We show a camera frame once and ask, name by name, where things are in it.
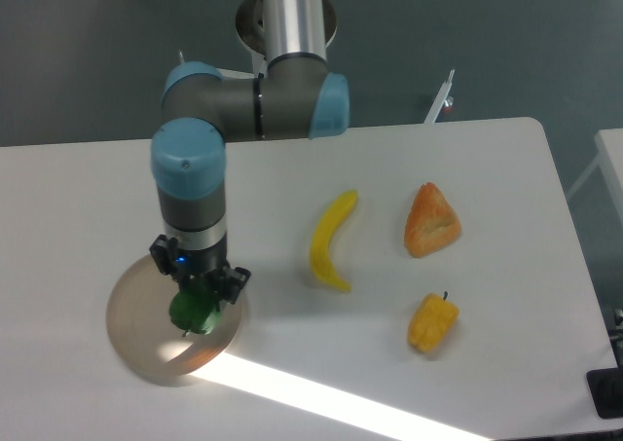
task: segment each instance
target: round plate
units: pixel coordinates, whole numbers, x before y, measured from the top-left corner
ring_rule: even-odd
[[[113,348],[141,377],[163,386],[199,382],[190,373],[202,367],[232,341],[244,309],[244,295],[223,309],[221,322],[210,334],[175,327],[168,306],[178,286],[158,271],[151,256],[134,263],[113,289],[106,310],[106,328]]]

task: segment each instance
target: toy bread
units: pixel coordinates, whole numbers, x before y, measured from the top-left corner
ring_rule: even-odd
[[[421,258],[460,236],[460,222],[434,183],[421,185],[405,226],[405,246]]]

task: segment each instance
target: yellow bell pepper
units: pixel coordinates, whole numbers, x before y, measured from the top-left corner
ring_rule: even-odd
[[[458,317],[458,308],[434,293],[429,293],[409,324],[409,344],[420,351],[431,351],[441,342]]]

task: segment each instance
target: yellow banana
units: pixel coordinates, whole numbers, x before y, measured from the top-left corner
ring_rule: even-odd
[[[310,246],[311,270],[319,280],[341,292],[350,292],[350,284],[335,270],[329,256],[329,243],[357,204],[355,190],[341,193],[324,211],[315,227]]]

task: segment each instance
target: green pepper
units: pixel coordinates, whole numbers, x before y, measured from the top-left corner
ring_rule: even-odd
[[[171,300],[171,322],[185,332],[209,334],[221,320],[216,294],[204,278],[194,277]]]

